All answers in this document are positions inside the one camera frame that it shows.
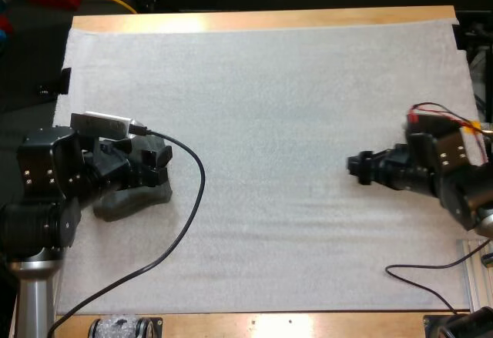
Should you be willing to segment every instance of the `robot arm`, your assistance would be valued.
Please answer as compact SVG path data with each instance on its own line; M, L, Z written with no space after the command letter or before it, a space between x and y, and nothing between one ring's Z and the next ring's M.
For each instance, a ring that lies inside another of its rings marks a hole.
M410 115L407 144L363 151L349 157L347 167L360 184L436 197L465 229L493 238L493 165L469 162L460 128L443 116Z
M70 127L40 129L18 148L24 196L0 209L0 254L20 282L17 338L44 338L53 325L53 277L82 208L96 203L99 217L114 220L169 200L171 147L129 134L131 125L115 116L72 114ZM129 206L135 198L140 207Z

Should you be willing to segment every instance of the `gray fabric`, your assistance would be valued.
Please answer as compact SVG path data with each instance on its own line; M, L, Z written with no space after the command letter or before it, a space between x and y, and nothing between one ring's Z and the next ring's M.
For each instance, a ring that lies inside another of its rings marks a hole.
M454 20L203 34L72 30L70 112L133 117L203 159L196 221L157 269L84 313L436 309L384 275L389 263L446 263L466 233L436 199L359 186L346 158L403 142L416 102L477 118ZM478 161L478 149L469 145ZM83 213L59 312L155 259L181 229L199 184L174 147L170 203L104 223ZM461 266L403 272L468 307Z

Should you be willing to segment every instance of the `wooden table edge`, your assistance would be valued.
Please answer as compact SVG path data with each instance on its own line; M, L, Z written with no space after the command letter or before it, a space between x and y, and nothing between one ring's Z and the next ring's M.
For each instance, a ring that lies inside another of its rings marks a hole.
M76 16L72 27L89 32L187 33L396 24L444 18L455 18L453 6Z

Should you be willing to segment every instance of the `black clamp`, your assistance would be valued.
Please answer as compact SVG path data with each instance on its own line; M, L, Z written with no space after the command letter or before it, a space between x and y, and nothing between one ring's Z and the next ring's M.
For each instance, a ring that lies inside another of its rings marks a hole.
M36 94L47 99L55 99L59 95L69 94L71 68L62 70L60 77L56 80L37 85Z

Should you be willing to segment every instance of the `wooden board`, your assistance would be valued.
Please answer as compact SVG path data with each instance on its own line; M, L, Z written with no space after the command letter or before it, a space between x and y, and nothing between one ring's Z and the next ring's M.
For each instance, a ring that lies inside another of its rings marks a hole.
M165 338L416 338L430 313L211 313L160 316ZM86 338L99 316L76 316L57 338Z
M348 8L277 12L217 12L75 17L73 28L92 32L208 32L265 28L373 25L454 18L452 6ZM424 336L425 313L214 313L162 315L166 338ZM99 316L74 316L58 338L86 338Z
M73 19L72 27L91 32L209 32L392 24L440 18L455 18L454 8L452 6L433 6L82 16Z

